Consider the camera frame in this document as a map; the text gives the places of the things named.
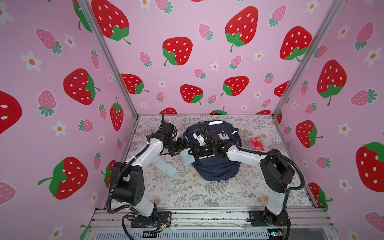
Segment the navy blue student backpack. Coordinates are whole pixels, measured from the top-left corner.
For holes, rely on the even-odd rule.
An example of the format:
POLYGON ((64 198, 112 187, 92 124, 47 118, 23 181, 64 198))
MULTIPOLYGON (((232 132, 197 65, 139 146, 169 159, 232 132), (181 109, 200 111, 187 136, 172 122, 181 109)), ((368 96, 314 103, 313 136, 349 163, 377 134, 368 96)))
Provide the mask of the navy blue student backpack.
MULTIPOLYGON (((217 132, 222 140, 235 139, 237 143, 241 143, 241 138, 237 128, 225 121, 210 121, 192 125, 184 132, 183 137, 189 141, 190 148, 197 145, 198 142, 193 138, 193 134, 197 131, 201 133, 213 130, 217 132)), ((205 157, 202 159, 195 158, 192 163, 197 172, 206 180, 211 182, 226 181, 236 176, 239 171, 240 162, 231 161, 229 159, 219 159, 218 157, 205 157)))

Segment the light blue calculator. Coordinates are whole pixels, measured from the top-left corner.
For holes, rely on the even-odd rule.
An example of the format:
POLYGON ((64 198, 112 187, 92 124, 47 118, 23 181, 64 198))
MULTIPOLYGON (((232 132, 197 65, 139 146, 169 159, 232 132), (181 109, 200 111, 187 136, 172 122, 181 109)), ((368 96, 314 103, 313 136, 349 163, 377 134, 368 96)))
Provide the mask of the light blue calculator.
POLYGON ((195 157, 193 155, 189 154, 190 151, 191 151, 191 148, 180 151, 181 160, 182 160, 183 165, 185 167, 188 165, 191 165, 192 163, 194 163, 196 161, 195 157))

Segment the light blue pencil case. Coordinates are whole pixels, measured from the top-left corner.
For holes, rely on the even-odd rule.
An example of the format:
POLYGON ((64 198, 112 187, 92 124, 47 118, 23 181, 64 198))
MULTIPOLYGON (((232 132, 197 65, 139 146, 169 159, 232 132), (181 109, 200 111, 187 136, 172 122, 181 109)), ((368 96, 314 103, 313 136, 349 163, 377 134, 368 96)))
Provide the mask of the light blue pencil case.
POLYGON ((158 155, 153 157, 151 163, 155 167, 157 167, 161 172, 167 175, 170 179, 173 179, 178 173, 178 170, 175 167, 167 163, 163 158, 158 155))

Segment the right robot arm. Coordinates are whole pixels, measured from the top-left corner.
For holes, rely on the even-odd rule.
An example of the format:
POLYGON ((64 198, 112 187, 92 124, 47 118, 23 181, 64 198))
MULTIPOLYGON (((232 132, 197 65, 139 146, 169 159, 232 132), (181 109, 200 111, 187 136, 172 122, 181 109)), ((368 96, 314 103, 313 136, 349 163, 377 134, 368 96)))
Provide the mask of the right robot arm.
POLYGON ((288 218, 286 203, 295 170, 292 162, 278 150, 257 153, 242 148, 237 130, 232 133, 209 130, 202 133, 197 130, 186 134, 190 153, 195 157, 193 166, 206 180, 211 182, 226 181, 236 176, 241 164, 260 168, 269 187, 269 200, 260 222, 277 226, 288 218))

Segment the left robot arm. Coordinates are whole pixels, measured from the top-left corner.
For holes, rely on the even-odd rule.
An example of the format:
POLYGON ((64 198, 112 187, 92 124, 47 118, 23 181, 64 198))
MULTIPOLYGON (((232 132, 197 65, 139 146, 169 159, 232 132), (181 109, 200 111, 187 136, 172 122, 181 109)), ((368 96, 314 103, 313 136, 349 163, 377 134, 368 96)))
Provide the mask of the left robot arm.
POLYGON ((106 203, 108 214, 129 209, 136 215, 156 218, 155 204, 145 196, 144 170, 150 163, 162 163, 163 155, 173 157, 189 148, 186 139, 176 137, 175 125, 167 123, 162 114, 159 129, 147 136, 146 145, 133 157, 113 166, 106 203))

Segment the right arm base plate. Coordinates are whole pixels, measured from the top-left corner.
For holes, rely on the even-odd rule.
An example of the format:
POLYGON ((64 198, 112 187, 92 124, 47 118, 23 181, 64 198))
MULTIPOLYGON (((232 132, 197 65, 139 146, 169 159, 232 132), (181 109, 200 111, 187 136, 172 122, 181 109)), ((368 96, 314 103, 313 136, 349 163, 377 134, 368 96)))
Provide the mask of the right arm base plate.
POLYGON ((285 209, 277 216, 267 209, 249 211, 247 222, 253 227, 290 227, 292 225, 285 209))

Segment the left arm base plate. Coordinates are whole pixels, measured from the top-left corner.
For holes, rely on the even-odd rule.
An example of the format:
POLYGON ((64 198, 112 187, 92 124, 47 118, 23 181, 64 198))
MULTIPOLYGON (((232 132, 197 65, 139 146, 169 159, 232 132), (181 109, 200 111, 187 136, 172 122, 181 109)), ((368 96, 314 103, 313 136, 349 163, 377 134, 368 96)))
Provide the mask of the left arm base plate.
POLYGON ((131 228, 169 227, 172 222, 172 212, 153 212, 150 217, 138 215, 131 221, 131 228))

